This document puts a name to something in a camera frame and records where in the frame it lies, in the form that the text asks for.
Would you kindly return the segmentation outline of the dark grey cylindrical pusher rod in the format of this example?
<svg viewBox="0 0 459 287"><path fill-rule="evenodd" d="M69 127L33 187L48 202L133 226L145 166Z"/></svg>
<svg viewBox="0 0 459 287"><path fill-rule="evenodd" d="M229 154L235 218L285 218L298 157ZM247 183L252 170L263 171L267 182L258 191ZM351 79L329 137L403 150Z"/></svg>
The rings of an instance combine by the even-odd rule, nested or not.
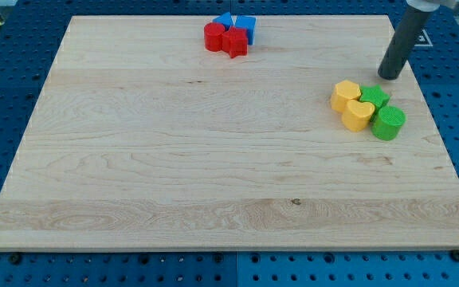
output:
<svg viewBox="0 0 459 287"><path fill-rule="evenodd" d="M438 4L408 4L378 68L378 75L395 80L403 70L412 49L430 15Z"/></svg>

